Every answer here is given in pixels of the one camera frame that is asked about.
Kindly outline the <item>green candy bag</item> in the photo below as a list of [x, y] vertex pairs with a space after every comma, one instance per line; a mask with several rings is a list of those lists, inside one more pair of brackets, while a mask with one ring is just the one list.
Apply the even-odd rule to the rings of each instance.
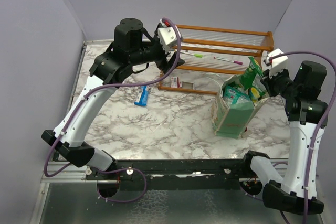
[[247, 91], [249, 98], [253, 103], [256, 103], [267, 93], [267, 90], [261, 82], [264, 76], [261, 66], [254, 57], [248, 58], [250, 60], [249, 65], [240, 76], [239, 81], [244, 91]]

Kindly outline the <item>teal snack bag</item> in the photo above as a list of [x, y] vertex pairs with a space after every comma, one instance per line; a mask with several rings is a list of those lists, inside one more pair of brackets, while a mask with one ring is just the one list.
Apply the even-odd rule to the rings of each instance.
[[243, 104], [243, 103], [252, 103], [252, 100], [249, 96], [241, 92], [237, 87], [226, 86], [223, 91], [223, 100], [227, 105]]

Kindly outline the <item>green beige paper bag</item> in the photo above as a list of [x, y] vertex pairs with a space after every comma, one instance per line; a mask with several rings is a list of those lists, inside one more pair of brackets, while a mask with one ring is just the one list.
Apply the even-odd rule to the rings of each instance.
[[239, 78], [240, 75], [233, 75], [228, 78], [219, 88], [217, 95], [215, 95], [211, 110], [211, 122], [214, 133], [217, 136], [241, 137], [249, 122], [269, 99], [268, 94], [265, 94], [256, 103], [252, 101], [252, 103], [227, 105], [223, 100], [223, 91], [226, 86], [237, 87], [241, 92], [247, 94], [247, 92], [243, 91]]

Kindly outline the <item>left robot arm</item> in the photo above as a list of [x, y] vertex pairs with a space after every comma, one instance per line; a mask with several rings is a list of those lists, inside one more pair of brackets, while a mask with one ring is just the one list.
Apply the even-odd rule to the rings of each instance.
[[124, 83], [133, 67], [155, 63], [164, 75], [162, 81], [184, 61], [180, 59], [182, 35], [169, 19], [162, 18], [153, 36], [136, 18], [125, 18], [114, 29], [113, 42], [94, 60], [86, 84], [65, 118], [53, 129], [44, 130], [41, 138], [57, 150], [69, 163], [90, 166], [104, 179], [116, 172], [116, 160], [107, 152], [85, 142], [93, 120], [105, 102], [120, 88], [131, 87]]

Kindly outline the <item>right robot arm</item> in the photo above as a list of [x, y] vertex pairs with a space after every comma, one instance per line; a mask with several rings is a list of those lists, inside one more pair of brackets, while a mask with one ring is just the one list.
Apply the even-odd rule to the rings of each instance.
[[282, 96], [286, 101], [286, 115], [290, 126], [290, 151], [284, 176], [273, 167], [267, 154], [248, 151], [244, 155], [241, 171], [246, 177], [260, 179], [263, 186], [262, 201], [267, 208], [293, 214], [315, 215], [324, 210], [317, 199], [315, 184], [318, 149], [327, 119], [313, 137], [327, 104], [318, 100], [327, 75], [326, 67], [303, 61], [293, 80], [284, 69], [277, 74], [266, 70], [261, 80], [269, 95]]

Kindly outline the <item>red white staples box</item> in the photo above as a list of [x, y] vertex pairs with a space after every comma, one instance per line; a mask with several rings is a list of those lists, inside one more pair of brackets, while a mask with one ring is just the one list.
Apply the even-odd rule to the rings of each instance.
[[182, 81], [179, 77], [170, 77], [170, 87], [195, 90], [194, 83]]

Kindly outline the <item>green capped marker pen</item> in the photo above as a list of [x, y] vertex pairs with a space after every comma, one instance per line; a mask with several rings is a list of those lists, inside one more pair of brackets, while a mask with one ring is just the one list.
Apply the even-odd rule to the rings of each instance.
[[201, 55], [201, 54], [194, 54], [194, 53], [190, 53], [190, 52], [181, 52], [181, 54], [193, 56], [193, 57], [196, 57], [196, 58], [202, 58], [203, 57], [203, 55]]

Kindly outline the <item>wooden shelf rack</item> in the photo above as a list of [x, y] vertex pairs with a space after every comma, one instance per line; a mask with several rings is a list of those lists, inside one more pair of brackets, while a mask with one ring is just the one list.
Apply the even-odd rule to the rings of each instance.
[[177, 25], [183, 35], [180, 70], [215, 74], [242, 74], [250, 57], [261, 63], [263, 53], [274, 49], [271, 31], [251, 31]]

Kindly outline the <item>blue snack wrapper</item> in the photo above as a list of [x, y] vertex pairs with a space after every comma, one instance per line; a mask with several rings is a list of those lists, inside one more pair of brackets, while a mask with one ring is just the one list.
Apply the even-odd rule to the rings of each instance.
[[134, 102], [135, 105], [146, 107], [148, 103], [148, 97], [149, 97], [149, 87], [148, 86], [141, 86], [140, 92]]

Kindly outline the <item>purple capped marker pen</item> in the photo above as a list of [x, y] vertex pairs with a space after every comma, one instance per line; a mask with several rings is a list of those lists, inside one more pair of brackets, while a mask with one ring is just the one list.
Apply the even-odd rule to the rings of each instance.
[[216, 60], [220, 60], [220, 61], [225, 61], [225, 62], [230, 62], [230, 63], [233, 63], [233, 64], [236, 64], [236, 65], [243, 65], [242, 62], [240, 61], [236, 61], [236, 60], [229, 60], [229, 59], [225, 59], [225, 58], [221, 58], [221, 57], [213, 57], [214, 59]]

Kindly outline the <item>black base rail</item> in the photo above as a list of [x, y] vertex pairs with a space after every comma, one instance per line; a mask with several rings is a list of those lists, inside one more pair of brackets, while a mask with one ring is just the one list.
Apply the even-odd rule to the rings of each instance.
[[86, 180], [100, 191], [244, 189], [257, 195], [262, 184], [249, 167], [253, 152], [239, 159], [118, 160], [110, 174], [92, 168]]

